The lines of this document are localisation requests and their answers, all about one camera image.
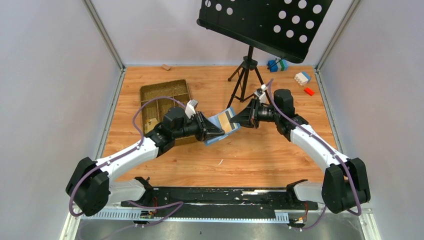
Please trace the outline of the blue leather card holder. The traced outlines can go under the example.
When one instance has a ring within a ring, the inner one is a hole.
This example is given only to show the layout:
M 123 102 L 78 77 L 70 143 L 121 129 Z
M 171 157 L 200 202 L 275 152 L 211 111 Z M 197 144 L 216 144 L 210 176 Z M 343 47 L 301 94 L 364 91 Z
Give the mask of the blue leather card holder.
M 208 118 L 211 123 L 213 123 L 216 127 L 224 131 L 224 135 L 216 136 L 209 140 L 206 140 L 204 142 L 205 146 L 210 146 L 216 142 L 219 142 L 241 128 L 241 125 L 239 123 L 230 122 L 230 119 L 235 115 L 236 113 L 234 108 L 230 106 L 226 110 Z

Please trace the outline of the gold credit card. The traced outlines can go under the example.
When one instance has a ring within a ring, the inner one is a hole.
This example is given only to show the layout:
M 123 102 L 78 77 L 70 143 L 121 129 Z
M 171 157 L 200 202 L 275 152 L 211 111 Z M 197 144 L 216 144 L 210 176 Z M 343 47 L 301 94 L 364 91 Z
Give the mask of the gold credit card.
M 150 118 L 146 120 L 146 123 L 144 124 L 144 133 L 147 134 L 151 130 L 154 129 L 154 127 L 158 124 L 158 120 L 156 118 Z

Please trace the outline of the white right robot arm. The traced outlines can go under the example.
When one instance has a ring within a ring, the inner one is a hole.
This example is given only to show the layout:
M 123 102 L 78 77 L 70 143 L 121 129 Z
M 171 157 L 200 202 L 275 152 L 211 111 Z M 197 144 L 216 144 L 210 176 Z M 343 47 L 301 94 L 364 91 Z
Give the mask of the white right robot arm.
M 365 163 L 350 158 L 324 141 L 311 125 L 295 112 L 294 98 L 288 89 L 277 89 L 270 104 L 258 97 L 230 119 L 242 127 L 257 129 L 261 122 L 273 122 L 277 131 L 300 147 L 324 173 L 322 183 L 299 180 L 287 185 L 292 202 L 324 204 L 332 213 L 350 211 L 371 199 Z

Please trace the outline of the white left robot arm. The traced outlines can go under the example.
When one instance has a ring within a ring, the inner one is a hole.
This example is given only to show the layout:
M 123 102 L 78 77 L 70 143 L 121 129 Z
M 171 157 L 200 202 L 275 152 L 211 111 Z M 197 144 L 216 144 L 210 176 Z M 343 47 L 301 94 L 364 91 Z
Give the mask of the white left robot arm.
M 76 204 L 81 213 L 93 216 L 107 204 L 140 200 L 146 186 L 139 180 L 116 183 L 116 179 L 134 167 L 156 159 L 175 146 L 179 138 L 195 136 L 199 142 L 225 135 L 225 131 L 209 121 L 202 112 L 188 117 L 181 107 L 172 107 L 161 122 L 133 145 L 104 158 L 81 159 L 65 188 L 69 195 L 71 215 Z

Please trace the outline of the woven compartment tray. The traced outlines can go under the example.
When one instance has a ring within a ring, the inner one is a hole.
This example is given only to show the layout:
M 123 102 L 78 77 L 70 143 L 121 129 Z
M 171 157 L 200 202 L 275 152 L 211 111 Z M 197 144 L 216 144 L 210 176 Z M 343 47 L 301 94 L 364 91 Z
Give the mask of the woven compartment tray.
M 181 102 L 182 104 L 186 105 L 191 99 L 190 90 L 185 79 L 145 85 L 140 88 L 139 94 L 141 105 L 144 105 L 149 100 L 157 97 L 171 98 L 156 99 L 147 104 L 141 110 L 140 115 L 143 125 L 143 133 L 146 120 L 156 118 L 157 121 L 160 122 L 170 108 L 178 107 L 180 105 L 177 102 Z

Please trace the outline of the red toy block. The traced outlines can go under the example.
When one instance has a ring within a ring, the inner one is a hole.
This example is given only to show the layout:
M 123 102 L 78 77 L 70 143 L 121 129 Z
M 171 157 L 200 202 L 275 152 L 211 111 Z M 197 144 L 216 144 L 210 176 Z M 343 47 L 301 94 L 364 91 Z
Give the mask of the red toy block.
M 304 92 L 305 92 L 306 94 L 308 94 L 309 96 L 313 96 L 313 95 L 315 94 L 315 92 L 314 92 L 312 89 L 310 89 L 309 87 L 306 87 L 306 88 L 304 89 Z

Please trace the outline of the white blue toy block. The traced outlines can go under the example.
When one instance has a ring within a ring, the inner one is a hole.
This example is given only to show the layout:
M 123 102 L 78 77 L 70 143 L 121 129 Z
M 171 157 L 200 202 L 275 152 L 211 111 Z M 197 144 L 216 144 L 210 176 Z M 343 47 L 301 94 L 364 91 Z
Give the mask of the white blue toy block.
M 305 71 L 299 72 L 294 76 L 294 80 L 300 85 L 304 86 L 311 81 L 312 77 Z

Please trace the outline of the blue green toy block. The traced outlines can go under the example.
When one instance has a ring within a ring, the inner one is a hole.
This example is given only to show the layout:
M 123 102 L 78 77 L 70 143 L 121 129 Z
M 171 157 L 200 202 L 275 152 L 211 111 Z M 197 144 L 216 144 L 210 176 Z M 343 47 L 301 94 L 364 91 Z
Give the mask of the blue green toy block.
M 267 62 L 267 69 L 271 73 L 287 71 L 288 68 L 288 62 L 285 59 L 275 59 Z

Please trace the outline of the small wooden block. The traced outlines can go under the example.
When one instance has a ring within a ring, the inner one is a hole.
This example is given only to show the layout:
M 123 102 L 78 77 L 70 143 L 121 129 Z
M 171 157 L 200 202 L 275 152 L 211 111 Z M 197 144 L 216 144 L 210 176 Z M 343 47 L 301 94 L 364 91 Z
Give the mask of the small wooden block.
M 162 64 L 161 67 L 166 71 L 169 71 L 172 68 L 171 66 L 169 66 L 167 64 Z

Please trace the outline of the black music stand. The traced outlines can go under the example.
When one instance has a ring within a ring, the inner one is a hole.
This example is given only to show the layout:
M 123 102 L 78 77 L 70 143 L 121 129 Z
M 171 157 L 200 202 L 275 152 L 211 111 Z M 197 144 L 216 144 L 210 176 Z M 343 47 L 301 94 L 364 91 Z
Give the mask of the black music stand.
M 290 63 L 303 63 L 330 0 L 203 0 L 196 23 L 249 46 L 235 70 L 240 73 L 228 102 L 244 102 L 250 71 L 259 71 L 253 50 Z

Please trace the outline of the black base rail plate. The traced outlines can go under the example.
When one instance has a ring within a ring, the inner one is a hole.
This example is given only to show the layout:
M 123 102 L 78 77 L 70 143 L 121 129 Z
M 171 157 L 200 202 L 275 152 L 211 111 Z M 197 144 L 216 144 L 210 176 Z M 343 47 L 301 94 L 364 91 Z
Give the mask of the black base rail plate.
M 183 202 L 171 216 L 183 219 L 274 219 L 276 211 L 318 209 L 315 202 L 295 200 L 284 187 L 155 187 L 136 204 L 162 207 Z

